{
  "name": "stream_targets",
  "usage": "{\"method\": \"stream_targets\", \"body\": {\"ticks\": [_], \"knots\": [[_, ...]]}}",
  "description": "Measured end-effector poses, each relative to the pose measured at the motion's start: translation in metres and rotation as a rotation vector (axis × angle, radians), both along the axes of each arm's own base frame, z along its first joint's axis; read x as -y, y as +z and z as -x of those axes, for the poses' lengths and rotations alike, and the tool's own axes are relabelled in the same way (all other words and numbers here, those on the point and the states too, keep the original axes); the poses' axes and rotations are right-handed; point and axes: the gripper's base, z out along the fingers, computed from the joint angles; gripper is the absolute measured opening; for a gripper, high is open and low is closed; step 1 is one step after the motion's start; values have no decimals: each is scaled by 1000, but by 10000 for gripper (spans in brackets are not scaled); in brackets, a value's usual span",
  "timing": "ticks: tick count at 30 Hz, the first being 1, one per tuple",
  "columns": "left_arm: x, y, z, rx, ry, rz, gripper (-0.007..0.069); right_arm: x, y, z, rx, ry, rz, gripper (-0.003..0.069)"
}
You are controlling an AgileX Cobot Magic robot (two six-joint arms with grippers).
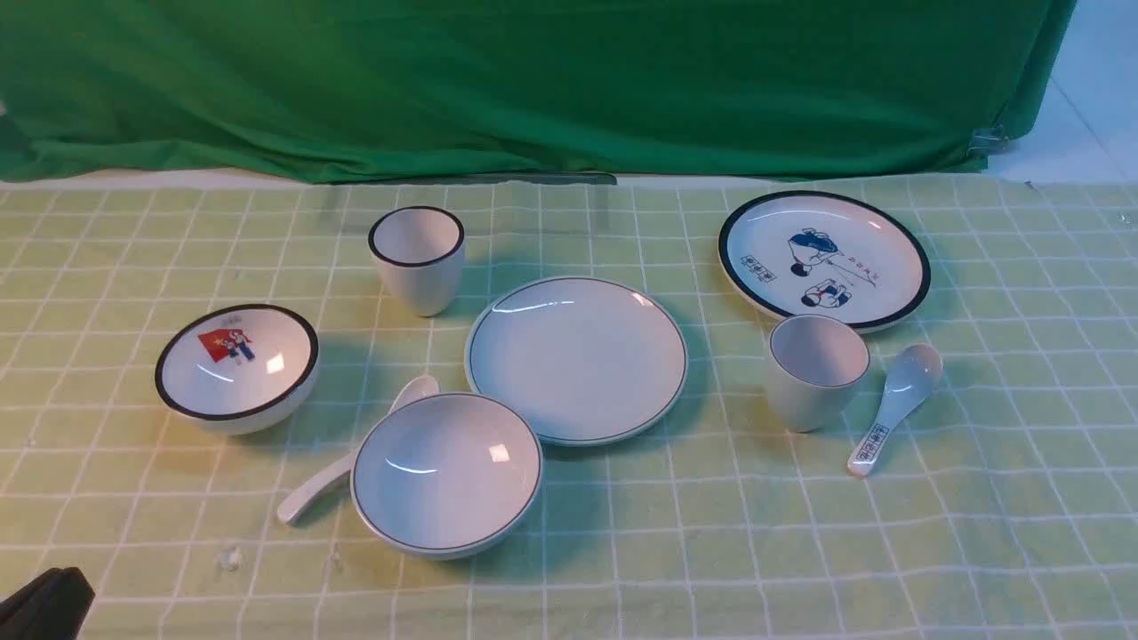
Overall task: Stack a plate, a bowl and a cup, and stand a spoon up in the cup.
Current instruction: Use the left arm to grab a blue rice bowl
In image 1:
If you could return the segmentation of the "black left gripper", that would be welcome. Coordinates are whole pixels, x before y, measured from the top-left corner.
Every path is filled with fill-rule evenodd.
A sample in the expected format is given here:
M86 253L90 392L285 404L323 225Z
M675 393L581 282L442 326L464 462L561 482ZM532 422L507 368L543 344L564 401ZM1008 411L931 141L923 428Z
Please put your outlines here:
M3 639L75 639L96 592L77 567L53 567L1 604Z

